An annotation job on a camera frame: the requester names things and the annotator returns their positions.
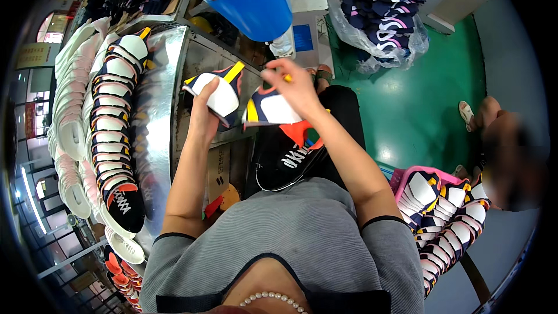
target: cardboard box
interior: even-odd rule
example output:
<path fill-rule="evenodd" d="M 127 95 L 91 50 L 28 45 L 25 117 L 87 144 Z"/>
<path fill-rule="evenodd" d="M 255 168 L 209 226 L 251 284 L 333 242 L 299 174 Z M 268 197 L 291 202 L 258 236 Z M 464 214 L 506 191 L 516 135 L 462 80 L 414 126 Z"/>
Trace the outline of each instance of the cardboard box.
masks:
<path fill-rule="evenodd" d="M 229 187 L 230 144 L 223 144 L 209 150 L 207 192 L 211 204 Z"/>

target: green floor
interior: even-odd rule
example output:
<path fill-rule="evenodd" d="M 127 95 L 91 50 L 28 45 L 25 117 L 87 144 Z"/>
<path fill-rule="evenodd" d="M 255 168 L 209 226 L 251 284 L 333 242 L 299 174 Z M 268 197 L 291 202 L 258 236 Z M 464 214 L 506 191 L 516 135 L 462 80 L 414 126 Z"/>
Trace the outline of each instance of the green floor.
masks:
<path fill-rule="evenodd" d="M 367 152 L 387 167 L 472 167 L 478 137 L 469 134 L 457 104 L 473 111 L 485 95 L 479 37 L 471 16 L 443 35 L 429 28 L 428 52 L 407 71 L 382 68 L 371 76 L 346 69 L 352 47 L 330 33 L 334 84 L 357 93 Z"/>

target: woman's arm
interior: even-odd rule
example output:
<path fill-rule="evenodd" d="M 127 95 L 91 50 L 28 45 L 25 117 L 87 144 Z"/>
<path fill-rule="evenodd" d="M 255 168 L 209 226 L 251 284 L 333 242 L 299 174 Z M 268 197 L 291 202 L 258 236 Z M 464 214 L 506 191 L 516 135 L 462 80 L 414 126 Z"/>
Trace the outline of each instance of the woman's arm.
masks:
<path fill-rule="evenodd" d="M 325 147 L 347 187 L 357 209 L 360 227 L 374 217 L 390 215 L 401 218 L 394 194 L 378 165 L 321 105 L 309 74 L 290 59 L 269 62 L 262 78 L 285 97 L 293 109 L 308 120 L 320 134 Z M 292 81 L 283 79 L 290 74 Z"/>
<path fill-rule="evenodd" d="M 219 119 L 209 112 L 206 104 L 218 85 L 219 80 L 215 78 L 194 97 L 188 136 L 167 198 L 161 234 L 183 233 L 197 238 L 205 231 L 201 209 L 208 151 L 219 125 Z"/>

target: navy fabric pieces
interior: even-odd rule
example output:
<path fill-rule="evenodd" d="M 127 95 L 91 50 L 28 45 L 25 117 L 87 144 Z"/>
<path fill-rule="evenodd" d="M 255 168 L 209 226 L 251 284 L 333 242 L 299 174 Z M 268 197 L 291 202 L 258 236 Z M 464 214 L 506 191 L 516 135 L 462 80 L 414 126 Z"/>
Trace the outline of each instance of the navy fabric pieces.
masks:
<path fill-rule="evenodd" d="M 342 0 L 341 9 L 350 25 L 361 29 L 383 52 L 396 48 L 408 52 L 414 32 L 413 16 L 426 0 Z"/>

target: ceiling light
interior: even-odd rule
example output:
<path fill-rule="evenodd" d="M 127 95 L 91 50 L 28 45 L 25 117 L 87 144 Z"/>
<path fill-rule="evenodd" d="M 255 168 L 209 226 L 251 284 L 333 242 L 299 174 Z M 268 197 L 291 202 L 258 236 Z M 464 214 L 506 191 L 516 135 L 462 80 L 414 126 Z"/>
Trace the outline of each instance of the ceiling light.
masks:
<path fill-rule="evenodd" d="M 31 195 L 31 189 L 29 188 L 29 182 L 27 181 L 27 174 L 25 173 L 25 168 L 21 168 L 21 176 L 24 178 L 25 189 L 27 190 L 27 196 L 31 201 L 31 207 L 33 208 L 33 212 L 35 213 L 35 217 L 37 218 L 38 225 L 41 227 L 42 232 L 46 234 L 45 225 L 42 223 L 41 217 L 38 215 L 37 206 L 35 206 L 35 199 L 33 199 Z"/>

